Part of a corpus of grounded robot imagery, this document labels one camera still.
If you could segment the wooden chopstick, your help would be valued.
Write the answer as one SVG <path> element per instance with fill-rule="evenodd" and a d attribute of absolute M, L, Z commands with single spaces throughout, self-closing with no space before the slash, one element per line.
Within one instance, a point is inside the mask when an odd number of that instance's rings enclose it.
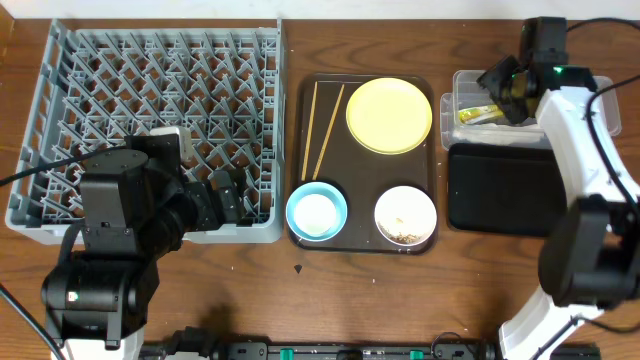
<path fill-rule="evenodd" d="M 331 114 L 331 118 L 330 118 L 327 130 L 326 130 L 326 133 L 325 133 L 325 136 L 324 136 L 324 139 L 323 139 L 323 143 L 322 143 L 322 146 L 321 146 L 321 149 L 320 149 L 318 160 L 317 160 L 316 166 L 314 168 L 314 172 L 313 172 L 313 175 L 312 175 L 312 180 L 314 180 L 314 181 L 317 180 L 317 178 L 318 178 L 318 175 L 319 175 L 319 172 L 320 172 L 323 160 L 324 160 L 326 149 L 328 147 L 328 143 L 329 143 L 329 140 L 330 140 L 330 137 L 331 137 L 331 134 L 332 134 L 332 130 L 333 130 L 333 127 L 334 127 L 334 124 L 335 124 L 335 120 L 336 120 L 336 117 L 337 117 L 337 114 L 338 114 L 338 110 L 339 110 L 339 107 L 340 107 L 340 104 L 341 104 L 341 100 L 342 100 L 342 97 L 343 97 L 343 94 L 344 94 L 344 89 L 345 89 L 345 85 L 342 84 L 341 87 L 340 87 L 336 102 L 334 104 L 334 108 L 333 108 L 333 111 L 332 111 L 332 114 Z"/>
<path fill-rule="evenodd" d="M 306 136 L 305 149 L 304 149 L 304 157 L 303 157 L 303 165 L 302 165 L 302 173 L 301 173 L 302 182 L 306 181 L 306 174 L 308 169 L 309 152 L 310 152 L 315 109 L 316 109 L 317 91 L 318 91 L 318 82 L 316 81 L 314 83 L 314 89 L 313 89 L 313 95 L 312 95 L 312 101 L 311 101 L 311 107 L 310 107 L 310 113 L 309 113 L 307 136 Z"/>

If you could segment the white bowl with food scraps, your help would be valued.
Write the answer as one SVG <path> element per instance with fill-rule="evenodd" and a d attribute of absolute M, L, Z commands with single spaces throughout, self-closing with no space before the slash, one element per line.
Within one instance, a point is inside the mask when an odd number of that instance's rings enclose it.
<path fill-rule="evenodd" d="M 423 190 L 396 186 L 386 190 L 374 207 L 377 229 L 389 242 L 402 247 L 417 246 L 436 233 L 437 210 Z"/>

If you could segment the small white cup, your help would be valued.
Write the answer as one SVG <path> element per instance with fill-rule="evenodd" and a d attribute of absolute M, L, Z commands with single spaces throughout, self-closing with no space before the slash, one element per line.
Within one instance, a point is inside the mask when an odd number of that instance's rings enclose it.
<path fill-rule="evenodd" d="M 334 203 L 321 194 L 306 195 L 294 207 L 293 219 L 298 229 L 310 237 L 327 233 L 336 222 Z"/>

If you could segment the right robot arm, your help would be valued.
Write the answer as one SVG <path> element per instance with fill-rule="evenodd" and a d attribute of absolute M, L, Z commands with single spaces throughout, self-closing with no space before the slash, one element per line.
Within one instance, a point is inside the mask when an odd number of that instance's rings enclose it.
<path fill-rule="evenodd" d="M 571 29 L 559 17 L 525 20 L 518 56 L 477 80 L 511 123 L 536 120 L 567 198 L 539 255 L 539 287 L 499 329 L 504 359 L 548 359 L 581 325 L 639 297 L 639 186 L 607 129 L 603 89 L 568 62 Z"/>

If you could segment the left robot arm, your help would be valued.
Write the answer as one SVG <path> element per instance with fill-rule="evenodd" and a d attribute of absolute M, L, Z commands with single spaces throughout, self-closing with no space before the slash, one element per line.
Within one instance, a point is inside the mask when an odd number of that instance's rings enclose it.
<path fill-rule="evenodd" d="M 244 173 L 188 180 L 181 170 L 188 144 L 178 133 L 129 136 L 123 148 L 88 160 L 79 184 L 84 218 L 65 232 L 41 289 L 55 357 L 137 358 L 158 260 L 179 250 L 188 232 L 242 220 Z"/>

